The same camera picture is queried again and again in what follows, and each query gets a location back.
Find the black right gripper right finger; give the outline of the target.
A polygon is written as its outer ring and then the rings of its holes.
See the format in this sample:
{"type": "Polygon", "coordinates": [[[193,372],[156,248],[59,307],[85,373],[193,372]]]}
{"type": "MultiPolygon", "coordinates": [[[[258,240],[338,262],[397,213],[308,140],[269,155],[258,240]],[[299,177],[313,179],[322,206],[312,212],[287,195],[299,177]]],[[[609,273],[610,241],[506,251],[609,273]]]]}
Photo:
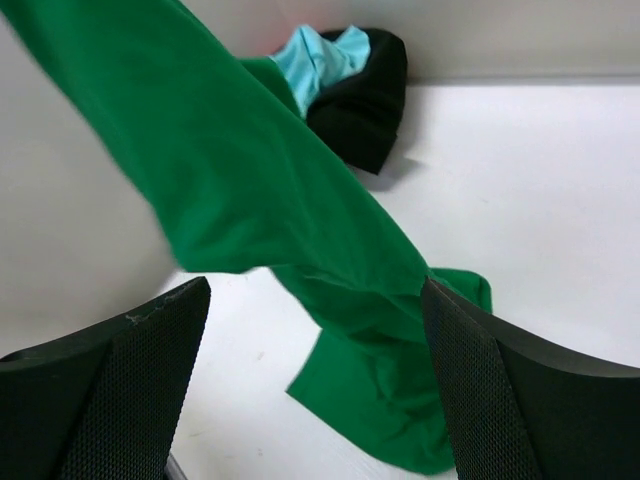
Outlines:
{"type": "Polygon", "coordinates": [[[550,342],[433,279],[421,300],[459,478],[638,478],[638,368],[550,342]]]}

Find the green t shirt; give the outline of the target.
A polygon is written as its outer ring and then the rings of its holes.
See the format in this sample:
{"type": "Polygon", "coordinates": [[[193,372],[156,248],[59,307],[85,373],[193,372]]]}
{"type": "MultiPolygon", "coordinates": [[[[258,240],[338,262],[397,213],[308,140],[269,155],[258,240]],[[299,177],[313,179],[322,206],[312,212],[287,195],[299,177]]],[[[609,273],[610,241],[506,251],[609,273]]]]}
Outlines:
{"type": "Polygon", "coordinates": [[[151,204],[183,269],[266,267],[318,324],[289,394],[380,461],[451,469],[420,291],[433,278],[489,308],[489,284],[427,265],[307,127],[278,68],[235,58],[178,1],[1,11],[151,204]]]}

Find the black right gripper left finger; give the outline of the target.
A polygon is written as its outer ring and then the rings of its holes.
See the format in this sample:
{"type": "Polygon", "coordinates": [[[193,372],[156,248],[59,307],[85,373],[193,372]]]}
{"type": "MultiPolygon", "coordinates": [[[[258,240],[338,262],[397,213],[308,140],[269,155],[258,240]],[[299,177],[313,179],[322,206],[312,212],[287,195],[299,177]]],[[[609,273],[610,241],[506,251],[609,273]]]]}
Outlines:
{"type": "Polygon", "coordinates": [[[184,478],[171,446],[209,304],[196,277],[2,357],[2,478],[184,478]]]}

